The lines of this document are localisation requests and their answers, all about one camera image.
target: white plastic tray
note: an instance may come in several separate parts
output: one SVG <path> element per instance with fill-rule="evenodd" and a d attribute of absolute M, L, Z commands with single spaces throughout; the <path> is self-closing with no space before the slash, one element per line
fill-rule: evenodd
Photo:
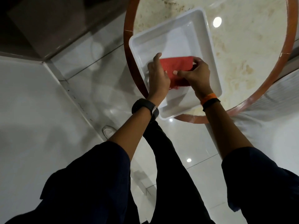
<path fill-rule="evenodd" d="M 129 46 L 147 90 L 149 90 L 147 64 L 158 52 L 162 52 L 161 59 L 180 56 L 202 58 L 211 71 L 211 88 L 218 97 L 221 96 L 222 89 L 214 47 L 203 9 L 192 9 L 132 36 Z M 200 101 L 190 86 L 180 87 L 178 90 L 172 89 L 159 106 L 159 117 L 172 118 L 199 106 Z"/>

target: red cloth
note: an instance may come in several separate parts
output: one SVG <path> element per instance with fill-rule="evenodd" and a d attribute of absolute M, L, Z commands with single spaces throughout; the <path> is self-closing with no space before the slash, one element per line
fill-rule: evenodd
<path fill-rule="evenodd" d="M 186 79 L 174 75 L 173 71 L 192 71 L 192 56 L 160 59 L 160 62 L 164 71 L 167 71 L 167 75 L 170 78 L 170 89 L 178 89 L 180 86 L 190 86 Z"/>

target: black wristband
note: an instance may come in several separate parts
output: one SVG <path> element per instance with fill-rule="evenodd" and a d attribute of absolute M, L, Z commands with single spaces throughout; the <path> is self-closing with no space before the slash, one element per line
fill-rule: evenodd
<path fill-rule="evenodd" d="M 202 106 L 204 108 L 203 111 L 205 111 L 206 108 L 210 107 L 212 104 L 216 103 L 217 101 L 220 102 L 220 100 L 218 98 L 212 98 L 212 99 L 208 100 L 207 102 L 205 102 L 204 105 Z"/>

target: right hand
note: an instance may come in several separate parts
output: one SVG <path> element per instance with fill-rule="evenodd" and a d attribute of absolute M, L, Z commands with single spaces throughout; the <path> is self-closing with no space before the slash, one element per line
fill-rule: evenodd
<path fill-rule="evenodd" d="M 210 86 L 210 70 L 199 57 L 193 57 L 193 62 L 197 65 L 193 71 L 173 71 L 173 74 L 185 78 L 194 89 L 197 98 L 202 100 L 208 94 L 213 93 Z"/>

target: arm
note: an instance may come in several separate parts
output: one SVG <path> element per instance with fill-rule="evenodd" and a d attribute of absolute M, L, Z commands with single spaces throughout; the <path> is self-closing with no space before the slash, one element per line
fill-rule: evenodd
<path fill-rule="evenodd" d="M 156 106 L 164 100 L 166 97 L 170 79 L 166 72 L 164 72 L 160 57 L 161 53 L 158 53 L 153 62 L 148 64 L 150 75 L 150 92 L 148 100 L 154 103 Z M 137 145 L 151 119 L 150 111 L 143 107 L 134 113 L 125 124 L 108 140 L 117 143 L 128 154 L 130 160 L 132 160 Z"/>
<path fill-rule="evenodd" d="M 196 96 L 199 100 L 202 100 L 208 94 L 213 93 L 210 87 L 210 70 L 209 66 L 200 58 L 194 57 L 193 61 L 198 65 L 194 71 L 174 71 L 173 73 L 187 79 Z M 214 103 L 205 112 L 211 124 L 222 159 L 237 148 L 253 147 L 230 119 L 220 102 Z"/>

